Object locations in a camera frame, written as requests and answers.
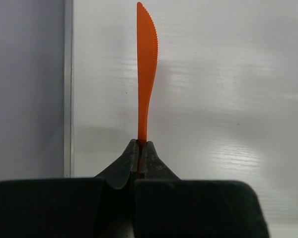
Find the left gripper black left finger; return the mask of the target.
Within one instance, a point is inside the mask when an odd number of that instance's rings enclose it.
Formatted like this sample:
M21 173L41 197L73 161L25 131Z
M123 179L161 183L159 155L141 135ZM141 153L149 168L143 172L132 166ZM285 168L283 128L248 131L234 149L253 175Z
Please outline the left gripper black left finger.
M139 160L139 142L130 140L123 153L95 178L102 178L113 189L124 188L129 179L137 177Z

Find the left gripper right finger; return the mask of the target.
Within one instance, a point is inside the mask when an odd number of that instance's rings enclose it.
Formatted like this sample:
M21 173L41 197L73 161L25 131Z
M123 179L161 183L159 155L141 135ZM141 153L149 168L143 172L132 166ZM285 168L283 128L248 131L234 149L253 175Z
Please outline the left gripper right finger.
M180 180L159 158L152 141L146 142L142 148L142 178Z

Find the red-orange plastic knife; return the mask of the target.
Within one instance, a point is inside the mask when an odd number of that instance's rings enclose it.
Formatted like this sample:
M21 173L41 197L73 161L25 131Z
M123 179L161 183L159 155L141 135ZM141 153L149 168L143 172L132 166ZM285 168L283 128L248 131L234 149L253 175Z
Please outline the red-orange plastic knife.
M150 14L137 3L138 141L140 152L147 142L150 97L158 59L158 38Z

